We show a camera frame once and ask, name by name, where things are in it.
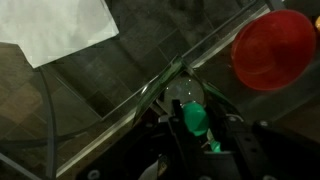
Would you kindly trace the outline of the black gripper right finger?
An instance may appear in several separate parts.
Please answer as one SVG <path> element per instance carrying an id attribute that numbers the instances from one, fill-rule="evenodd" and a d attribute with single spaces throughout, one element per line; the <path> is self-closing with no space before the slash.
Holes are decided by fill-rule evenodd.
<path id="1" fill-rule="evenodd" d="M 231 104 L 224 99 L 210 97 L 205 110 L 209 116 L 212 143 L 219 146 L 219 150 L 206 150 L 205 155 L 254 157 L 260 154 L 260 145 L 255 135 Z"/>

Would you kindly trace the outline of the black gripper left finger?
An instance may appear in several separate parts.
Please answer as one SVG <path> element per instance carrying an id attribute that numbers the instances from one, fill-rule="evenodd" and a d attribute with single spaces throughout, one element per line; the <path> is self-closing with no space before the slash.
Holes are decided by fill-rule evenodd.
<path id="1" fill-rule="evenodd" d="M 179 100 L 172 101 L 173 115 L 169 118 L 169 127 L 172 133 L 175 150 L 184 167 L 195 167 L 199 147 L 194 135 L 188 130 L 184 122 L 184 113 Z"/>

